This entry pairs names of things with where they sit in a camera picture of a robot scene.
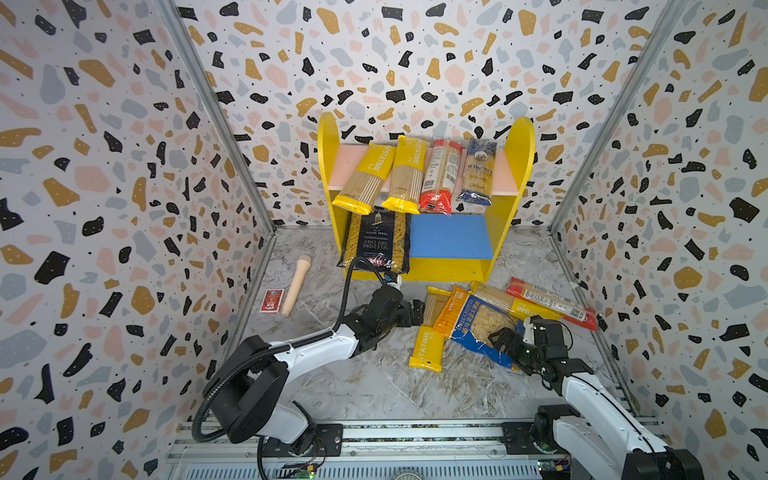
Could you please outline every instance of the red card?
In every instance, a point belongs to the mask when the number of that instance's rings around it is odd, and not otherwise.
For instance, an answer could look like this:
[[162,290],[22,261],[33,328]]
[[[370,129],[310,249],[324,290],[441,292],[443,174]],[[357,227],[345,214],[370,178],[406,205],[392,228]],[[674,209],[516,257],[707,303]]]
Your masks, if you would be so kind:
[[285,289],[272,288],[264,293],[264,301],[261,303],[261,313],[278,313],[283,304],[283,292]]

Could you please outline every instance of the gray marble surface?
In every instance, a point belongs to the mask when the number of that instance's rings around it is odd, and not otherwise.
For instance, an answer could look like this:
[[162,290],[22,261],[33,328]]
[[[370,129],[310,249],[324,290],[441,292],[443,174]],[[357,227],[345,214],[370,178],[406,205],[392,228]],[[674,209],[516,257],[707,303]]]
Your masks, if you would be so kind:
[[[258,334],[267,341],[291,339],[333,325],[343,289],[343,271],[336,267],[339,254],[331,230],[279,230],[278,235],[244,331],[245,336]],[[302,255],[311,256],[313,263],[291,316],[259,313],[264,290],[287,289]],[[545,232],[510,231],[488,283],[504,289],[510,276],[572,297]],[[367,303],[377,285],[353,281],[347,311]],[[407,300],[423,300],[427,285],[406,282],[402,291]],[[432,285],[450,290],[448,284]],[[569,326],[574,334],[570,356],[581,357],[611,384],[590,332]],[[349,420],[530,418],[539,405],[562,402],[555,392],[541,386],[539,377],[504,369],[450,340],[445,343],[441,373],[410,368],[417,331],[415,327],[395,329],[375,352],[330,363],[299,377],[286,386],[283,400],[297,400],[316,419]]]

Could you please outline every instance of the red pasta package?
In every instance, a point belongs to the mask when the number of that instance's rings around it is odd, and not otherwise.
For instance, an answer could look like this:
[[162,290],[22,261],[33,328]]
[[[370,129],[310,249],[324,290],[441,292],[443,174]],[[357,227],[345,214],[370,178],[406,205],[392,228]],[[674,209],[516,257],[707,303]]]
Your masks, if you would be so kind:
[[419,197],[420,211],[451,214],[451,197],[456,186],[462,150],[463,147],[454,141],[435,140]]
[[553,312],[561,313],[567,321],[583,326],[585,329],[598,329],[598,322],[595,319],[593,309],[577,305],[570,300],[566,300],[563,296],[540,286],[512,277],[507,293],[523,300],[537,303]]

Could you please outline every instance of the wooden handle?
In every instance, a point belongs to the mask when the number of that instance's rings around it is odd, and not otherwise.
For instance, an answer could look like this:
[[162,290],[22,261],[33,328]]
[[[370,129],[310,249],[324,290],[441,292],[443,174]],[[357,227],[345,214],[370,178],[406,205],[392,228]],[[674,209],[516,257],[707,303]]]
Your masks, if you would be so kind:
[[299,296],[299,290],[301,290],[301,283],[304,281],[304,276],[311,266],[312,258],[309,255],[302,255],[299,261],[296,262],[296,272],[293,274],[293,280],[288,289],[288,296],[286,296],[285,303],[283,304],[283,316],[290,315],[291,310],[293,310],[293,305],[296,304],[296,298]]

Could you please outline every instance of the plastic bag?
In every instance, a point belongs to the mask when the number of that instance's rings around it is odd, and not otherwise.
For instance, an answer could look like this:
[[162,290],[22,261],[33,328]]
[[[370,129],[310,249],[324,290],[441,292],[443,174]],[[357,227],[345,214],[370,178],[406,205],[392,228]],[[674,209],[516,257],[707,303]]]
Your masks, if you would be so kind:
[[512,359],[493,348],[488,339],[502,328],[525,334],[523,322],[469,292],[453,287],[453,294],[435,321],[434,330],[471,352],[482,353],[497,364],[511,368]]
[[422,212],[451,214],[451,197],[456,187],[463,149],[454,141],[435,140],[419,197],[419,209]]
[[389,176],[395,148],[389,145],[369,144],[360,165],[346,182],[332,204],[355,214],[368,215],[379,196],[384,180]]
[[408,366],[442,372],[442,350],[445,348],[445,337],[437,333],[433,327],[449,298],[451,298],[451,292],[448,290],[441,290],[434,286],[427,287],[424,322],[419,327],[419,334],[416,335],[416,344],[413,346],[413,355],[408,361]]
[[477,281],[472,282],[472,295],[516,318],[527,319],[528,317],[536,315],[548,320],[559,320],[563,318],[562,313],[553,312],[541,305],[528,302],[527,300],[512,296],[509,293]]
[[496,142],[472,138],[462,172],[462,192],[458,199],[468,204],[491,205]]
[[507,293],[541,305],[552,312],[560,313],[567,321],[583,326],[585,329],[598,329],[598,322],[595,319],[593,309],[581,307],[570,300],[566,300],[563,296],[540,286],[531,285],[519,278],[512,277]]
[[404,214],[419,214],[419,192],[424,181],[424,160],[429,144],[418,138],[397,137],[397,151],[384,208]]
[[[348,267],[358,255],[379,272],[408,273],[411,260],[411,217],[376,207],[370,215],[349,216],[346,239],[337,266]],[[355,269],[366,266],[357,263]]]

